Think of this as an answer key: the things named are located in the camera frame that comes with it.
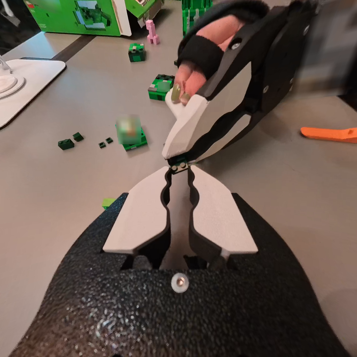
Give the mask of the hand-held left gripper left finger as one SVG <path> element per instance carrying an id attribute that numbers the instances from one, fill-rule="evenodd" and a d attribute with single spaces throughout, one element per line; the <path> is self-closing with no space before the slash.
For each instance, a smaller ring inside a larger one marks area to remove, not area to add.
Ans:
<path id="1" fill-rule="evenodd" d="M 128 193 L 103 246 L 107 253 L 146 256 L 158 269 L 171 243 L 171 169 L 164 166 Z"/>

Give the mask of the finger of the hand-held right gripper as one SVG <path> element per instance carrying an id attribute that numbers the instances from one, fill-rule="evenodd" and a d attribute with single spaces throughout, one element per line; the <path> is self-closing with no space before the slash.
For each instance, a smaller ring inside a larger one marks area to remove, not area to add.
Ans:
<path id="1" fill-rule="evenodd" d="M 251 63 L 248 63 L 212 100 L 196 93 L 185 106 L 172 102 L 171 89 L 165 96 L 165 102 L 176 122 L 163 147 L 164 159 L 168 160 L 192 149 L 222 115 L 231 112 L 243 101 L 250 81 Z"/>
<path id="2" fill-rule="evenodd" d="M 207 149 L 203 154 L 201 154 L 197 159 L 194 159 L 192 162 L 197 163 L 204 158 L 216 154 L 231 140 L 233 140 L 240 132 L 242 132 L 249 125 L 250 121 L 251 115 L 244 114 L 221 139 L 214 142 L 209 149 Z"/>

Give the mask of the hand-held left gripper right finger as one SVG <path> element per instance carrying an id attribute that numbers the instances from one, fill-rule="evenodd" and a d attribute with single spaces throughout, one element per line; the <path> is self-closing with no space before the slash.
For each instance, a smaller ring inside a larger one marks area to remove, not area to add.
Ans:
<path id="1" fill-rule="evenodd" d="M 255 255 L 258 247 L 231 191 L 197 166 L 188 170 L 189 244 L 208 269 L 225 269 L 237 255 Z"/>

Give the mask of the dark green lego assembly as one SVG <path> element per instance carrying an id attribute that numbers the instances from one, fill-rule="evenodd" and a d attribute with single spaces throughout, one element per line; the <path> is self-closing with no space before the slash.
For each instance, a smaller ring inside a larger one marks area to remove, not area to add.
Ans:
<path id="1" fill-rule="evenodd" d="M 171 172 L 173 175 L 188 170 L 189 164 L 186 159 L 179 159 L 176 163 L 171 165 Z"/>

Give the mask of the green lego block dark studs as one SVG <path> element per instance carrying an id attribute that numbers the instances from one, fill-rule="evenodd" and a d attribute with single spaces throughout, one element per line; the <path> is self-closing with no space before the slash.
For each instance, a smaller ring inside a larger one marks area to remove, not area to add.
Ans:
<path id="1" fill-rule="evenodd" d="M 158 74 L 148 88 L 151 100 L 165 101 L 167 93 L 172 89 L 175 76 Z"/>

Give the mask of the green lego face block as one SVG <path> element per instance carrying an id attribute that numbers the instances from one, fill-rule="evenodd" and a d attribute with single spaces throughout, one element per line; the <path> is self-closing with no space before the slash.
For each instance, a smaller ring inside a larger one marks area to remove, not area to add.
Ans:
<path id="1" fill-rule="evenodd" d="M 125 151 L 130 151 L 147 145 L 145 133 L 138 116 L 128 115 L 119 117 L 115 123 L 118 143 Z"/>

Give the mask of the green lego creeper figure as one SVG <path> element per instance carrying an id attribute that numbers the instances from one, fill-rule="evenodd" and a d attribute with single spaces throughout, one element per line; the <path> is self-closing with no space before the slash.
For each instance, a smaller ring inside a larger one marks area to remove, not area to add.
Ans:
<path id="1" fill-rule="evenodd" d="M 194 25 L 196 20 L 202 16 L 210 7 L 212 0 L 182 0 L 182 35 L 183 38 Z"/>

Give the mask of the pink lego pig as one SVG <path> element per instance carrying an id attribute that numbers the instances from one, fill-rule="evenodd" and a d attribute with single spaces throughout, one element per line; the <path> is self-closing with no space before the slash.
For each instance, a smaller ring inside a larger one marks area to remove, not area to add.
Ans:
<path id="1" fill-rule="evenodd" d="M 153 20 L 146 21 L 146 29 L 149 32 L 149 34 L 147 35 L 148 42 L 150 44 L 158 45 L 160 43 L 160 39 L 159 39 L 158 34 L 156 33 L 156 28 L 155 28 Z"/>

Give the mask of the dark green lego cube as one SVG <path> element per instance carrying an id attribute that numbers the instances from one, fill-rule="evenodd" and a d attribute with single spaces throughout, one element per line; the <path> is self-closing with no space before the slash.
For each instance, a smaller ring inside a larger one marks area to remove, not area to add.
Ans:
<path id="1" fill-rule="evenodd" d="M 131 63 L 145 61 L 146 50 L 144 43 L 131 43 L 128 49 L 128 57 Z"/>

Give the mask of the scattered small dark lego pieces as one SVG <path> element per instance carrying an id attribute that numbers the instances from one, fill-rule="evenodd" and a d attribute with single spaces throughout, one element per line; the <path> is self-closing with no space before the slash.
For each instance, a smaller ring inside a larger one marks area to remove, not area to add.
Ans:
<path id="1" fill-rule="evenodd" d="M 57 145 L 61 150 L 68 150 L 68 149 L 72 149 L 75 146 L 75 142 L 81 142 L 84 140 L 84 136 L 81 135 L 81 133 L 76 132 L 75 134 L 73 134 L 72 139 L 68 138 L 68 139 L 64 139 L 64 140 L 60 140 L 58 141 Z M 107 145 L 113 143 L 113 139 L 111 137 L 107 137 L 105 139 L 105 141 L 102 141 L 98 144 L 98 146 L 102 149 L 105 148 Z"/>

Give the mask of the green cardboard lego box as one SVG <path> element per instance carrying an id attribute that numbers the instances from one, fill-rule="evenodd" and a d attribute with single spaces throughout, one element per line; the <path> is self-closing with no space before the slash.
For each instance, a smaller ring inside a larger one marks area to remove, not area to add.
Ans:
<path id="1" fill-rule="evenodd" d="M 163 0 L 24 1 L 39 28 L 47 33 L 130 37 L 153 20 Z"/>

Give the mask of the person's right hand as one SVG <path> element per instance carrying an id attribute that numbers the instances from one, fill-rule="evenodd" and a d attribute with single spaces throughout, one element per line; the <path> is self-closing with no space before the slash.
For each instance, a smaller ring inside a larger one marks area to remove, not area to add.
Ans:
<path id="1" fill-rule="evenodd" d="M 190 38 L 182 54 L 183 59 L 175 75 L 171 101 L 187 105 L 191 97 L 207 82 L 206 74 L 213 74 L 232 38 L 244 25 L 233 15 L 215 20 Z"/>

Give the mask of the orange brick separator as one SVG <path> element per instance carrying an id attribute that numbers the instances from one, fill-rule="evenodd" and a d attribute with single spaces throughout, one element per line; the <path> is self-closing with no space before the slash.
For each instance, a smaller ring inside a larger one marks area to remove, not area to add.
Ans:
<path id="1" fill-rule="evenodd" d="M 302 127 L 300 133 L 307 139 L 324 140 L 357 143 L 357 128 L 348 128 L 342 130 L 327 129 L 327 128 L 314 128 Z"/>

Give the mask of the white book stand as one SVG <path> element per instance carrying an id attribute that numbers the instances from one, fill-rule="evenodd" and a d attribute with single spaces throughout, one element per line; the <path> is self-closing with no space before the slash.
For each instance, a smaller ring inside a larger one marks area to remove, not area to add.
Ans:
<path id="1" fill-rule="evenodd" d="M 66 68 L 63 61 L 0 58 L 0 128 L 5 128 Z"/>

